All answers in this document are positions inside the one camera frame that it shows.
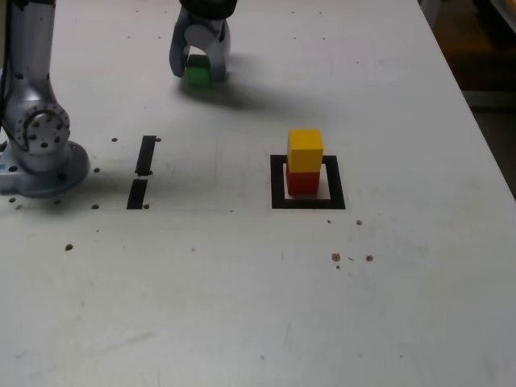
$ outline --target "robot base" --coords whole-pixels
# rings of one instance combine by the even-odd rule
[[[88,155],[83,147],[68,143],[68,161],[46,173],[29,173],[16,162],[7,144],[0,156],[0,194],[20,194],[28,198],[46,198],[61,194],[79,184],[89,172]]]

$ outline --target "yellow cube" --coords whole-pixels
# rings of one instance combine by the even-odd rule
[[[323,140],[318,129],[297,129],[289,133],[289,171],[313,173],[321,170]]]

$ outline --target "stacked cubes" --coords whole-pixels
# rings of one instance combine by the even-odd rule
[[[317,129],[290,131],[286,173],[290,196],[317,195],[323,152],[323,140]]]

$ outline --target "black square outline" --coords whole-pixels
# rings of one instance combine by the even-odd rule
[[[330,199],[285,199],[283,182],[283,164],[287,163],[286,155],[271,155],[271,194],[273,209],[283,210],[345,210],[344,194],[340,182],[337,156],[323,156],[326,165]]]

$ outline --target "red cube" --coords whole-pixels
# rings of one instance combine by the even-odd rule
[[[290,196],[315,196],[321,172],[293,173],[287,164],[287,189]]]

